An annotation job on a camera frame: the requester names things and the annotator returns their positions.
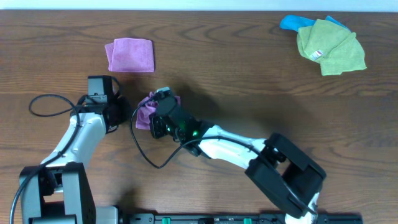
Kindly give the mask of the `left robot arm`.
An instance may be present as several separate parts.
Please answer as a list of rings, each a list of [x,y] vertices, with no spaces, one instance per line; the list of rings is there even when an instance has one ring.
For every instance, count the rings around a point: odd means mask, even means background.
[[[10,217],[21,205],[23,223],[119,223],[118,208],[97,207],[86,167],[99,144],[128,119],[131,107],[116,78],[89,76],[88,93],[71,107],[70,124],[56,148],[19,175]]]

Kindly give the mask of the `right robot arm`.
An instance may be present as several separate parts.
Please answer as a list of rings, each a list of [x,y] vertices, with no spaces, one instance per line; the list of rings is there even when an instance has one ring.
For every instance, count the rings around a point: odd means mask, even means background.
[[[285,136],[273,133],[267,139],[253,139],[193,118],[183,124],[157,114],[149,119],[154,138],[170,135],[193,156],[243,168],[260,191],[285,212],[286,223],[315,223],[326,172]]]

